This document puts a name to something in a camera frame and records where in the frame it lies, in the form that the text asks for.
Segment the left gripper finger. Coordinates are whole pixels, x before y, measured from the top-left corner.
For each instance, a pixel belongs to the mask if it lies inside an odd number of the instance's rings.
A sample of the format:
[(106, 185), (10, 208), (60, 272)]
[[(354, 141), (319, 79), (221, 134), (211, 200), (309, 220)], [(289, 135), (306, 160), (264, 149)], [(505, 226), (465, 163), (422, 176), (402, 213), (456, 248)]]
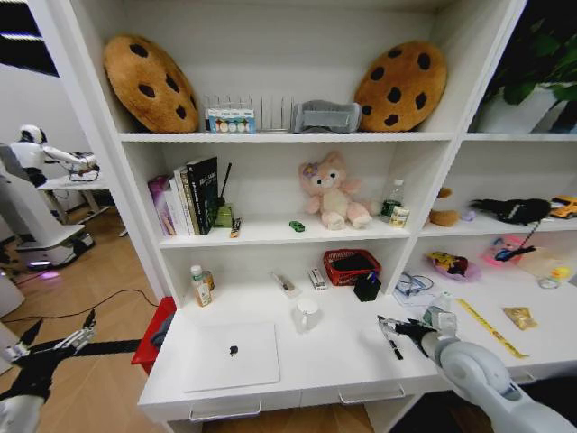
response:
[(96, 326), (96, 310), (91, 309), (83, 327), (57, 343), (52, 350), (60, 355), (74, 355), (84, 348), (94, 337)]
[(40, 318), (37, 320), (31, 327), (29, 327), (20, 337), (18, 342), (13, 346), (13, 349), (16, 351), (27, 351), (32, 346), (36, 336), (38, 335), (41, 326), (43, 323), (43, 319)]

